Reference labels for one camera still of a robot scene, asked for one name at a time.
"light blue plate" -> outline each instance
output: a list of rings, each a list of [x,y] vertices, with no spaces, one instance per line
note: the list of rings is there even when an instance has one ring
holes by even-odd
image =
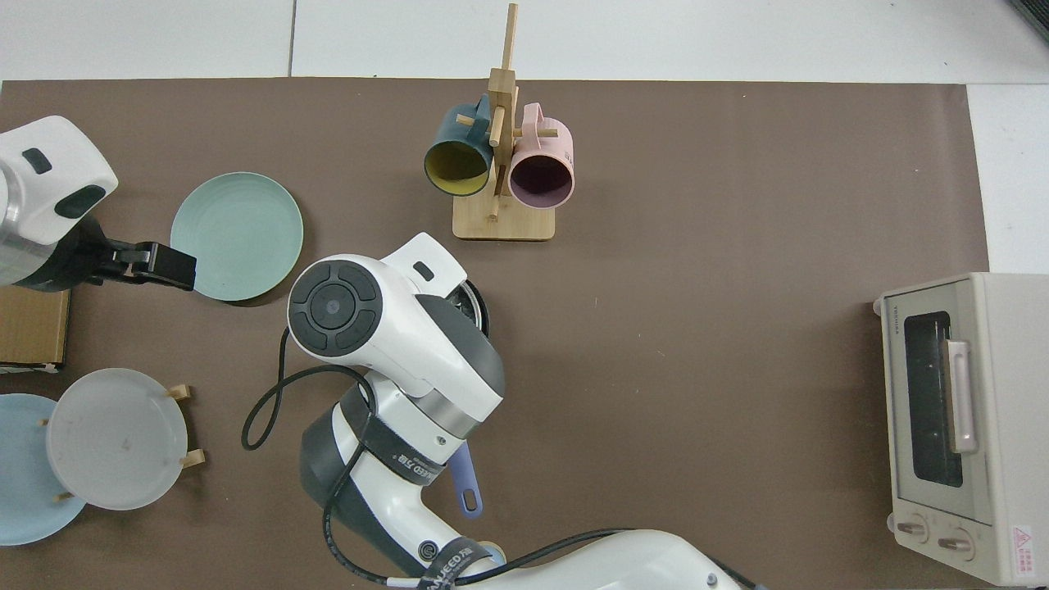
[[[276,181],[231,172],[200,185],[171,225],[171,247],[196,256],[201,295],[257,297],[277,286],[302,250],[302,214]]]
[[[0,546],[24,545],[55,534],[84,508],[70,498],[47,461],[47,428],[55,402],[29,394],[0,396]]]

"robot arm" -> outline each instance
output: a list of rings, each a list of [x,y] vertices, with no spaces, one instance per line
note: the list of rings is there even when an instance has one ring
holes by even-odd
[[[434,572],[459,556],[484,555],[421,500],[422,488],[501,401],[502,364],[488,339],[443,299],[466,274],[433,238],[419,234],[377,260],[324,258],[297,279],[288,325],[306,353],[325,362],[364,366],[374,417],[360,387],[302,437],[300,479],[321,506],[363,444],[334,513],[411,577],[387,586],[449,588],[456,577],[489,571],[481,557],[445,580]],[[601,539],[549,564],[512,569],[476,588],[524,590],[737,590],[716,565],[684,540],[651,530]]]
[[[106,159],[61,117],[0,133],[0,285],[62,291],[117,280],[192,290],[192,256],[106,238],[90,211],[115,188]]]

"green plate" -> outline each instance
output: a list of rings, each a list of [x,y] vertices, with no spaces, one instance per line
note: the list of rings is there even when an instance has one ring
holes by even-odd
[[[251,299],[295,267],[302,250],[302,214],[276,181],[231,172],[186,197],[171,225],[171,247],[196,256],[194,289],[201,295]]]

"toaster oven handle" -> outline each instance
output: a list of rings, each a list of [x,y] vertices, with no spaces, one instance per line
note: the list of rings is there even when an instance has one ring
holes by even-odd
[[[965,340],[943,340],[942,354],[947,398],[947,429],[950,450],[976,452],[977,433],[972,418],[972,382],[969,379],[969,343]]]

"mug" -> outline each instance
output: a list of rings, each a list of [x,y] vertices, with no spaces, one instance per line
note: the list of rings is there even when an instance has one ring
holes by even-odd
[[[557,129],[557,136],[540,138],[540,129]],[[524,105],[521,139],[507,175],[510,194],[535,209],[559,207],[576,188],[572,133],[560,121],[544,118],[539,103]]]
[[[473,125],[456,123],[461,114],[473,119]],[[433,186],[455,196],[485,188],[492,168],[492,146],[488,145],[491,119],[488,94],[475,105],[456,105],[445,113],[437,136],[423,159],[426,177]]]

